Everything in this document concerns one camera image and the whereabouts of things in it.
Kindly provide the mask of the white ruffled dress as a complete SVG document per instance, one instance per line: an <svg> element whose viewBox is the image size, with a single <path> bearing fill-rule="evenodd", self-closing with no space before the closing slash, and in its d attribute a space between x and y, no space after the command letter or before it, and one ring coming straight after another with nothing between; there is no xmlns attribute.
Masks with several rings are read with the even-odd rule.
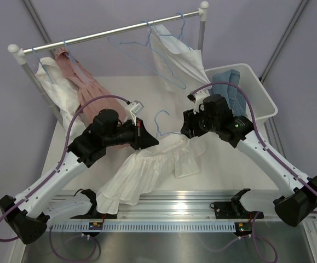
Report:
<svg viewBox="0 0 317 263"><path fill-rule="evenodd" d="M206 143L198 138L170 134L158 145L131 154L97 192L97 212L115 215L120 204L137 205L142 194L169 176L180 179L200 172L198 158L205 149Z"/></svg>

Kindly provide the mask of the blue denim skirt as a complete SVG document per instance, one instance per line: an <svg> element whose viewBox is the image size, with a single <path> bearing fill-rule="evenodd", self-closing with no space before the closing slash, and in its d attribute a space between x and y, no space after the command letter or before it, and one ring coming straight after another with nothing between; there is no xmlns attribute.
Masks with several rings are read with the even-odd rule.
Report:
<svg viewBox="0 0 317 263"><path fill-rule="evenodd" d="M227 82L239 85L240 72L234 69L213 75L213 82ZM240 91L229 84L213 85L209 90L210 95L219 94L226 99L234 116L246 116L246 101Z"/></svg>

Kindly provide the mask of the blue wire hanger of skirt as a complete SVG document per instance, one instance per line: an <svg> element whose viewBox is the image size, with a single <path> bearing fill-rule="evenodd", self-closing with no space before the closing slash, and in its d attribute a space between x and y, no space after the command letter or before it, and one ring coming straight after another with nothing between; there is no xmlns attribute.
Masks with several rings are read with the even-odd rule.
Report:
<svg viewBox="0 0 317 263"><path fill-rule="evenodd" d="M155 73L157 76L161 77L163 80L167 81L168 83L170 83L170 84L172 84L172 85L174 85L177 88L182 89L182 90L187 89L186 83L182 80L182 78L180 78L174 74L172 67L169 65L169 63L165 59L164 55L152 47L152 41L151 41L151 35L153 32L152 25L148 21L145 21L145 20L142 20L141 22L148 26L147 40L145 42L123 41L123 40L120 40L120 39L115 38L115 37L107 37L109 44L111 44L118 51L125 54L126 56L128 56L129 58L134 60L135 62L139 63L144 68ZM139 45L141 47L145 47L146 49L149 49L151 51L151 55L152 55L153 59L158 57L158 59L161 62L163 62L163 65L168 68L169 75L164 74L163 71L160 71L157 67L155 67L155 69L154 69L153 67L149 66L147 63L140 60L134 54L126 51L126 49L123 48L124 45Z"/></svg>

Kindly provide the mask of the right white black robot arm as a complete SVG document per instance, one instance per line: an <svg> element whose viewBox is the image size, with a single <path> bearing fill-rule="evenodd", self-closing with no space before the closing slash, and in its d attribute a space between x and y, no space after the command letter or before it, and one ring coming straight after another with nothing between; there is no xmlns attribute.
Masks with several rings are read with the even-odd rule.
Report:
<svg viewBox="0 0 317 263"><path fill-rule="evenodd" d="M249 212L276 214L284 223L296 227L317 208L317 176L309 177L266 143L245 116L235 117L221 95L198 92L187 96L194 103L183 113L181 133L188 138L215 133L222 141L248 156L270 179L279 193L274 197L244 190L232 203L232 212L244 217Z"/></svg>

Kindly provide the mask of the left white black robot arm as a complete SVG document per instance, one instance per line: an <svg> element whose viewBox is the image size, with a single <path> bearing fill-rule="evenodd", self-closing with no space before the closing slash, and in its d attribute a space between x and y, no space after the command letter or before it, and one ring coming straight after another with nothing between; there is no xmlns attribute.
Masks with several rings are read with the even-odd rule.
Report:
<svg viewBox="0 0 317 263"><path fill-rule="evenodd" d="M95 218L101 204L90 189L50 205L51 199L71 180L105 156L108 147L128 144L134 150L158 145L142 119L119 123L119 114L104 109L83 133L66 146L61 160L49 174L41 176L24 192L0 199L3 218L23 244L36 241L51 226L71 218Z"/></svg>

